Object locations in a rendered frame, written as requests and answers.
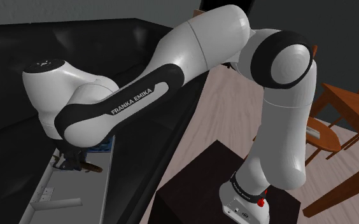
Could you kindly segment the brown wooden chair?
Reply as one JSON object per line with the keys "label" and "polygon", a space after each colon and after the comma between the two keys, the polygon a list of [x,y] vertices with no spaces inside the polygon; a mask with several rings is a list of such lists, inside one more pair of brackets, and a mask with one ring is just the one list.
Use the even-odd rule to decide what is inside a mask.
{"label": "brown wooden chair", "polygon": [[[320,133],[319,136],[312,135],[312,132],[307,132],[306,143],[316,147],[316,151],[306,159],[306,164],[322,150],[330,152],[327,158],[333,157],[341,150],[346,150],[350,146],[357,143],[359,140],[359,91],[356,93],[331,86],[323,83],[321,85],[324,92],[320,95],[318,100],[314,103],[311,115],[308,118],[307,125]],[[314,116],[317,115],[327,104],[331,104],[341,116],[326,126],[324,123],[318,121]],[[351,139],[344,144],[339,142],[336,133],[331,129],[337,122],[345,119],[358,132]]]}

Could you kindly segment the black sofa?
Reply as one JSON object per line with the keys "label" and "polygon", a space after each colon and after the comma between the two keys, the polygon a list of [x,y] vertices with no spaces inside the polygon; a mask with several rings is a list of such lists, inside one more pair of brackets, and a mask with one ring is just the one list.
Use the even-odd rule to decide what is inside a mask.
{"label": "black sofa", "polygon": [[[22,71],[63,59],[122,86],[149,63],[169,28],[136,18],[0,25],[0,224],[19,224],[55,145],[32,107]],[[116,137],[103,224],[142,217],[195,112],[207,76],[124,127]]]}

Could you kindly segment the grey flat open box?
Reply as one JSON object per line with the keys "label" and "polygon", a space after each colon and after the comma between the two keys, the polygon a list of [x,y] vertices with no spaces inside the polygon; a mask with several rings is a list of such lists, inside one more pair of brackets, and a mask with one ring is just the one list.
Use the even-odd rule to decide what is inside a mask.
{"label": "grey flat open box", "polygon": [[102,224],[114,144],[87,155],[102,172],[61,171],[49,163],[18,224]]}

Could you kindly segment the dark robot stand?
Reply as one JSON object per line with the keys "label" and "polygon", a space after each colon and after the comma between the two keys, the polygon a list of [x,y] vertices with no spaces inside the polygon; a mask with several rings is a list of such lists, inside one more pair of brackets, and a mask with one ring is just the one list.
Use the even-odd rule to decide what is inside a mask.
{"label": "dark robot stand", "polygon": [[297,224],[287,193],[306,180],[304,154],[269,153],[257,141],[246,159],[215,141],[156,192],[148,224]]}

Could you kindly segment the blue flat object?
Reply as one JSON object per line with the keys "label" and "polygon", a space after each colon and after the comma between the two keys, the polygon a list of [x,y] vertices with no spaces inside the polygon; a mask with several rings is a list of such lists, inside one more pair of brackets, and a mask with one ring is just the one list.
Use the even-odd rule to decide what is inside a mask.
{"label": "blue flat object", "polygon": [[97,146],[93,146],[87,150],[88,153],[106,153],[110,152],[115,142],[115,137],[111,137],[106,141],[98,144]]}

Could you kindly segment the brown elongated object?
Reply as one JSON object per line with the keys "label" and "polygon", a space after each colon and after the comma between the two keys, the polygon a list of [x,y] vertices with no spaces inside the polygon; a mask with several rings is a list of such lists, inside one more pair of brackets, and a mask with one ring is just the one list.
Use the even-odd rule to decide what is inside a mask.
{"label": "brown elongated object", "polygon": [[102,172],[103,171],[103,168],[97,166],[97,165],[94,165],[94,164],[90,164],[88,162],[82,162],[80,164],[81,168],[82,169],[85,169],[85,172]]}

